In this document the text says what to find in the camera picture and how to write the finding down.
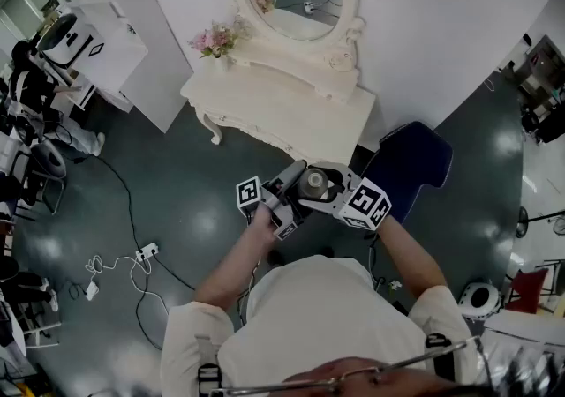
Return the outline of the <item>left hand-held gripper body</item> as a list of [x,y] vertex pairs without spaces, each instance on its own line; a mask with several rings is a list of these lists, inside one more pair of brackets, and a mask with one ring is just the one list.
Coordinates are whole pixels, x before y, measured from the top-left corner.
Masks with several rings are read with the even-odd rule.
[[298,204],[298,178],[277,176],[263,184],[257,176],[244,180],[236,185],[237,209],[251,222],[259,206],[267,207],[275,226],[275,237],[285,240],[305,220]]

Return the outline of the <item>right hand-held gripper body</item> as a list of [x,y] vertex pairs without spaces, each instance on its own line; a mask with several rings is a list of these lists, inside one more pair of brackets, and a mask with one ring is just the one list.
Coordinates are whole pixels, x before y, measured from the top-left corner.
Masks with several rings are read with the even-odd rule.
[[339,210],[337,217],[348,227],[375,231],[392,208],[387,193],[366,177]]

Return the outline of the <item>person's left hand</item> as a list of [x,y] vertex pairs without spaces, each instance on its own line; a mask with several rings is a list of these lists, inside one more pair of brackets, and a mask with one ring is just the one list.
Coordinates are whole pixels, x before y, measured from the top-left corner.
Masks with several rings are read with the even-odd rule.
[[277,226],[272,221],[272,211],[264,203],[259,203],[248,228],[252,235],[263,243],[276,240]]

